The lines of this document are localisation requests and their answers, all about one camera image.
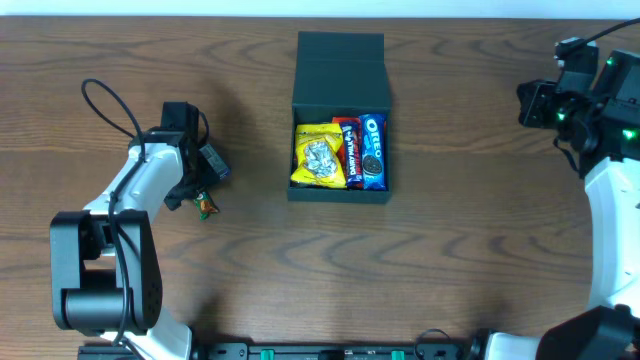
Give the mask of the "yellow sunflower seed bag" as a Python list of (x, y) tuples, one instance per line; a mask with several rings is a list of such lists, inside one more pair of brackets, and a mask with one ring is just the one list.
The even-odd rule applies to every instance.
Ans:
[(290, 180), (297, 184), (345, 189), (346, 177), (337, 155), (343, 133), (337, 123), (301, 124), (294, 135), (296, 169)]

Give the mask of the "black gift box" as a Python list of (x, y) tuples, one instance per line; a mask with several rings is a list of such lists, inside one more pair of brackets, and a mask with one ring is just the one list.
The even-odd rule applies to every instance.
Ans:
[(329, 122), (334, 117), (383, 114), (381, 140), (386, 189), (329, 189), (290, 181), (288, 200), (357, 204), (389, 201), (392, 95), (382, 34), (299, 32), (291, 108), (292, 130), (301, 124)]

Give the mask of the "red dried fruit bag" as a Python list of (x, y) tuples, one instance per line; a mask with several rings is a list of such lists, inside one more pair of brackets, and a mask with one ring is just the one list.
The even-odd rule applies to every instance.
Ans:
[(360, 125), (361, 121), (359, 119), (359, 117), (333, 117), (332, 118), (332, 123), (355, 123)]

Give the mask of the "Dairy Milk chocolate bar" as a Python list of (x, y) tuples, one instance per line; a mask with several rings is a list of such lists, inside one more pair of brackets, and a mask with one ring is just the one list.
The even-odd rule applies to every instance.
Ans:
[(361, 189), (364, 186), (364, 177), (360, 155), (360, 125), (355, 123), (342, 123), (340, 127), (343, 133), (346, 186), (351, 189)]

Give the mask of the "blue Oreo cookie pack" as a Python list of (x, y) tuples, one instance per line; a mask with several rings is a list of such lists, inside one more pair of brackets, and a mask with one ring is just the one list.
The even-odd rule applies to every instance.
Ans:
[(361, 166), (364, 189), (386, 191), (385, 176), (385, 126), (384, 114), (359, 116), (362, 125)]

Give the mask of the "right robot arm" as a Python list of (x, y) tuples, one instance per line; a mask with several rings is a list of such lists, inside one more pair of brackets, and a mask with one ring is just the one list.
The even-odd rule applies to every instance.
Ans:
[(555, 81), (517, 88), (519, 122), (552, 129), (584, 182), (592, 222), (587, 309), (540, 337), (483, 331), (471, 359), (629, 359), (639, 355), (639, 57), (614, 50), (598, 63), (593, 39), (555, 46)]

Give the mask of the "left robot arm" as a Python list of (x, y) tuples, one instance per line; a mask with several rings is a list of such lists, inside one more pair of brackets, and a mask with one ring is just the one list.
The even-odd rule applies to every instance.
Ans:
[(201, 150), (205, 116), (166, 102), (161, 122), (134, 136), (108, 187), (82, 210), (50, 224), (52, 314), (75, 330), (122, 346), (139, 359), (189, 359), (191, 329), (163, 306), (151, 224), (161, 207), (179, 208), (207, 186)]

